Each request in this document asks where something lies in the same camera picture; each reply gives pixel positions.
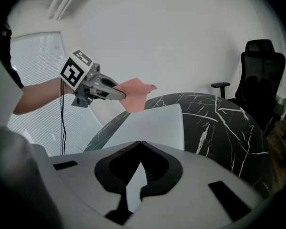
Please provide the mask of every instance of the window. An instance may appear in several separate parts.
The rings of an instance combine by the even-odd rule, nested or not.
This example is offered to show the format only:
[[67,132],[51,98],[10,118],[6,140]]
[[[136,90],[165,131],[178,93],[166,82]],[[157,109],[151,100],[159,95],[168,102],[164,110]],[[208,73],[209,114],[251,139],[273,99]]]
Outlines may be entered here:
[[[37,33],[11,40],[11,65],[24,85],[33,85],[59,76],[65,63],[60,34]],[[90,108],[71,106],[74,96],[65,95],[64,121],[67,131],[66,154],[84,151],[102,128]],[[45,147],[48,155],[61,154],[61,116],[59,99],[24,115],[12,115],[8,127],[31,143]]]

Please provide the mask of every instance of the floor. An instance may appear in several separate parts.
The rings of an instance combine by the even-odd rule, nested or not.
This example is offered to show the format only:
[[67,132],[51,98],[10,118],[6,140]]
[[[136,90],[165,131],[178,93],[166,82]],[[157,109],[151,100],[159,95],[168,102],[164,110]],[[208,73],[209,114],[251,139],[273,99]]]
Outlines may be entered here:
[[286,183],[286,139],[283,139],[284,134],[286,134],[286,117],[283,121],[276,122],[275,128],[267,137],[274,164],[272,192],[281,190]]

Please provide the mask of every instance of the pink paper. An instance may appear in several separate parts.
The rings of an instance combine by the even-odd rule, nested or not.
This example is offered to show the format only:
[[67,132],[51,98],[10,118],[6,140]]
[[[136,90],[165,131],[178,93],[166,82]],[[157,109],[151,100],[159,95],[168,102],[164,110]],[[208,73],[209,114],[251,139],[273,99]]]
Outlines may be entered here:
[[114,88],[126,94],[126,97],[120,102],[129,113],[142,111],[147,95],[157,89],[155,85],[144,84],[138,78],[126,81]]

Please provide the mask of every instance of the round table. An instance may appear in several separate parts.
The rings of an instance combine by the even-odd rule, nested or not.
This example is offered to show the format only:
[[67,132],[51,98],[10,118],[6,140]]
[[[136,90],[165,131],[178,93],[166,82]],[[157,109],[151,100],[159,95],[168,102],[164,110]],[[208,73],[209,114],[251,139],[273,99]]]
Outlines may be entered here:
[[[263,198],[272,184],[272,162],[263,132],[242,108],[221,97],[178,93],[150,99],[145,109],[180,104],[184,149],[206,156],[252,186]],[[126,111],[104,126],[85,151],[101,149],[126,120]]]

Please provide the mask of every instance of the black sleeve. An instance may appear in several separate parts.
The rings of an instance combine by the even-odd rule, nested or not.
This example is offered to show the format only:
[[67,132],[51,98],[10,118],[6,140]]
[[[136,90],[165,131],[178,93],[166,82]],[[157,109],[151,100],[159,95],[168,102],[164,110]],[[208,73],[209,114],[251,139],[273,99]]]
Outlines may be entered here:
[[11,38],[11,29],[8,25],[8,23],[5,23],[5,27],[2,31],[2,36],[0,38],[0,60],[7,70],[7,72],[10,74],[10,76],[13,78],[13,80],[16,82],[18,87],[22,88],[24,87],[21,83],[21,79],[18,75],[18,73],[13,69],[11,63],[10,63],[10,38]]

